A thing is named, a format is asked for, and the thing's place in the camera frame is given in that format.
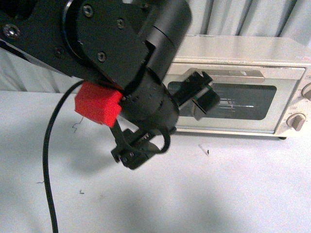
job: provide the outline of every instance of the black cable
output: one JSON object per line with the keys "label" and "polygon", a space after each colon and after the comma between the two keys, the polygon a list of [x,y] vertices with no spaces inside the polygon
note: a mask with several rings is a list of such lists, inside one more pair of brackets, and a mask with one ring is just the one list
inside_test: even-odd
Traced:
{"label": "black cable", "polygon": [[50,183],[50,175],[49,175],[49,142],[50,142],[50,136],[52,132],[53,124],[56,120],[56,117],[63,106],[65,100],[69,96],[71,92],[73,92],[74,89],[76,89],[78,86],[80,86],[84,81],[79,81],[76,84],[74,84],[71,88],[66,91],[66,93],[62,96],[60,101],[58,102],[57,106],[54,109],[54,112],[52,113],[52,116],[50,118],[47,130],[45,131],[44,136],[44,142],[43,142],[43,155],[42,155],[42,165],[43,165],[43,178],[44,178],[44,186],[45,186],[45,192],[47,195],[49,210],[50,210],[50,216],[51,216],[51,222],[52,222],[52,229],[53,233],[58,233],[58,226],[57,226],[57,218],[56,218],[56,212],[54,207],[54,201],[52,197],[52,190],[51,190],[51,183]]}

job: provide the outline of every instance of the black screw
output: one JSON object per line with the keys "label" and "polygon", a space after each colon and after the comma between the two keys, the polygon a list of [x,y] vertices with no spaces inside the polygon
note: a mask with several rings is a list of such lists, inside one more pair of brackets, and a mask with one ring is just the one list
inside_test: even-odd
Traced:
{"label": "black screw", "polygon": [[6,24],[3,27],[3,34],[10,39],[16,40],[20,37],[20,30],[13,24]]}
{"label": "black screw", "polygon": [[149,8],[149,4],[143,3],[142,5],[140,5],[140,8],[141,8],[142,10],[146,10],[146,9]]}
{"label": "black screw", "polygon": [[83,13],[86,17],[92,18],[94,15],[94,10],[91,5],[85,5],[83,6]]}
{"label": "black screw", "polygon": [[133,98],[132,103],[135,103],[137,100],[139,100],[139,96],[136,96],[135,98]]}
{"label": "black screw", "polygon": [[99,52],[97,54],[97,59],[98,59],[98,61],[100,61],[102,63],[105,62],[106,61],[106,54],[104,52]]}
{"label": "black screw", "polygon": [[64,47],[62,47],[62,46],[55,47],[54,55],[57,58],[61,58],[64,53],[65,53]]}
{"label": "black screw", "polygon": [[118,18],[118,20],[117,20],[117,27],[119,28],[119,29],[124,29],[124,27],[125,27],[125,22],[124,22],[124,19],[123,18]]}

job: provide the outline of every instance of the white surface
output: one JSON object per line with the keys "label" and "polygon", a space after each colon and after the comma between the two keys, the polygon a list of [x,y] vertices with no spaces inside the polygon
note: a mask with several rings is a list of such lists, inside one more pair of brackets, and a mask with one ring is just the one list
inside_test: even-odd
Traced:
{"label": "white surface", "polygon": [[[52,232],[37,182],[44,132],[60,97],[0,92],[0,232]],[[80,120],[71,96],[52,131],[61,233],[311,232],[310,136],[179,133],[168,153],[131,171],[110,155],[109,129],[84,119],[74,133]]]}

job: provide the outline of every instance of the white toaster oven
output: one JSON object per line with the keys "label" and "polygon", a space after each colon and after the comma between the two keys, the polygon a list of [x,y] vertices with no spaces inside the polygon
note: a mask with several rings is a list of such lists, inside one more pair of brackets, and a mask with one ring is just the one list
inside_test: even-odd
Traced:
{"label": "white toaster oven", "polygon": [[164,84],[174,93],[193,71],[212,77],[221,101],[200,120],[189,103],[180,111],[178,131],[281,138],[310,133],[311,50],[294,40],[189,35]]}

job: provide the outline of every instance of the red foam block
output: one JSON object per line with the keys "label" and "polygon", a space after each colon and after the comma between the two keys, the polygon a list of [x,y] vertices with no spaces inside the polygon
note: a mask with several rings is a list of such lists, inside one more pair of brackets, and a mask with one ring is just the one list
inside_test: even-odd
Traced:
{"label": "red foam block", "polygon": [[99,124],[113,127],[121,112],[122,94],[108,87],[84,82],[75,97],[75,111]]}

